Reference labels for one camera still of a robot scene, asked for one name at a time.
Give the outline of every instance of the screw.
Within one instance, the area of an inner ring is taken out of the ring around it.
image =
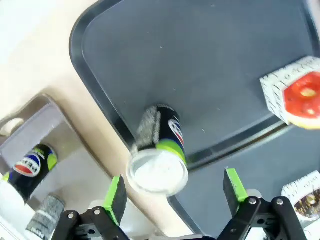
[[[276,204],[282,205],[282,204],[284,204],[284,201],[282,201],[282,199],[278,198],[278,199],[276,200]]]
[[[257,203],[257,200],[255,198],[250,198],[249,199],[249,203],[250,204],[256,204]]]

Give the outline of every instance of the beige table surface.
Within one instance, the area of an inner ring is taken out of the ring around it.
[[[7,63],[0,65],[0,119],[38,93],[47,93],[64,110],[109,173],[124,174],[129,151],[87,91],[69,56],[72,27],[96,0],[56,1],[57,5],[15,48]],[[313,7],[312,11],[320,21],[319,7]],[[131,200],[168,236],[192,233],[166,198],[142,195],[130,187],[128,192]]]

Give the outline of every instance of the dark gray tray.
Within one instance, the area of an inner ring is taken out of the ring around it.
[[[189,173],[186,187],[169,200],[196,232],[217,237],[231,219],[223,191],[224,169],[235,168],[246,189],[271,201],[284,185],[320,171],[320,132],[288,126],[236,154]]]
[[[102,0],[75,24],[70,56],[128,146],[144,109],[167,103],[196,163],[279,121],[259,78],[319,55],[309,17],[304,0]]]

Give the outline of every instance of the box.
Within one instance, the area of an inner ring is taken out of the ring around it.
[[[268,109],[282,121],[320,128],[320,58],[304,57],[260,82]]]

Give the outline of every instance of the soda can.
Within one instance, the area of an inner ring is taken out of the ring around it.
[[[187,184],[188,170],[180,118],[170,106],[158,104],[143,114],[126,168],[137,191],[172,196]]]
[[[44,144],[34,147],[7,172],[2,181],[8,182],[27,202],[35,189],[57,164],[54,150]]]
[[[26,226],[24,234],[29,240],[49,240],[64,209],[64,202],[49,194]]]

